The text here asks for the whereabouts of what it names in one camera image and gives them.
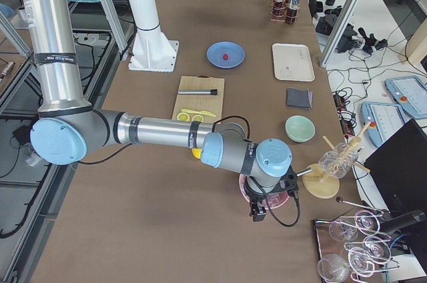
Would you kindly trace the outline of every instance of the blue plate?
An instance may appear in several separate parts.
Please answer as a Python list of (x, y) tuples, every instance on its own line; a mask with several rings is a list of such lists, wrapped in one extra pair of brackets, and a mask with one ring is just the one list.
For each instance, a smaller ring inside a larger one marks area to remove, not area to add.
[(229, 69), (240, 65), (245, 59), (245, 51), (231, 41), (220, 41), (207, 49), (207, 59), (216, 67)]

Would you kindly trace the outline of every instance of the yellow knife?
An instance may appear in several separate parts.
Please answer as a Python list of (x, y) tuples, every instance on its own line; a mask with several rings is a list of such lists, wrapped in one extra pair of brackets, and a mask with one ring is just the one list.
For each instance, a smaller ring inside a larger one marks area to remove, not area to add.
[(216, 115), (214, 113), (212, 113), (211, 111), (196, 111), (194, 109), (188, 109), (188, 108), (183, 108), (183, 109), (181, 109), (181, 111), (183, 111), (184, 113), (200, 114), (200, 115), (216, 117)]

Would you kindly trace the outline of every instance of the robotic arm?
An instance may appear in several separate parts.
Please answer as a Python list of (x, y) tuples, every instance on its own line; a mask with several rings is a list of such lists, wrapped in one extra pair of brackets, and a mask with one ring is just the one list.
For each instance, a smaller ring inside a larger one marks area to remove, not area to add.
[(67, 0), (23, 2), (43, 92), (31, 143), (45, 160), (70, 164), (110, 144), (202, 148), (203, 163), (249, 176), (244, 187), (254, 221), (263, 220), (262, 201), (268, 194), (288, 191), (298, 199), (292, 154), (278, 139), (248, 141), (234, 123), (184, 122), (93, 109), (83, 97)]

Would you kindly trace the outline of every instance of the white tray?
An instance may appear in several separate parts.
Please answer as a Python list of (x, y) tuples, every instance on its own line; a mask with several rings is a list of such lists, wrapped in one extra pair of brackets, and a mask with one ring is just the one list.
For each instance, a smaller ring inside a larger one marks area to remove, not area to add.
[(313, 81), (310, 52), (305, 45), (273, 44), (274, 76), (281, 81)]

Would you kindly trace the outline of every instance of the green bowl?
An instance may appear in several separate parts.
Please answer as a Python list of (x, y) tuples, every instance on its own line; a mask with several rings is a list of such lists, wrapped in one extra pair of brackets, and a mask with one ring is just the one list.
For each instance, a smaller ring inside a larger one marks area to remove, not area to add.
[(285, 123), (286, 134), (295, 142), (304, 143), (310, 140), (316, 129), (312, 121), (304, 116), (291, 116)]

